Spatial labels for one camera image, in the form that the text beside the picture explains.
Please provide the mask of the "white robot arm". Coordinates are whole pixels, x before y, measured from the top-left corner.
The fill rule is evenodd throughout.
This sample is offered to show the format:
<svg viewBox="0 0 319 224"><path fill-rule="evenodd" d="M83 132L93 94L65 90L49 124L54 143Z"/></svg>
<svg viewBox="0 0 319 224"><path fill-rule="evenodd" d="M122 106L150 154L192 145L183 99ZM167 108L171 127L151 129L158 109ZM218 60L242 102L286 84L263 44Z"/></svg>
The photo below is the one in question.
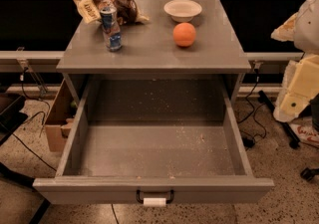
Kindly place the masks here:
<svg viewBox="0 0 319 224"><path fill-rule="evenodd" d="M271 38L291 41L305 54L299 62L288 63L273 112L278 121L290 122L319 94L319 0L306 0Z"/></svg>

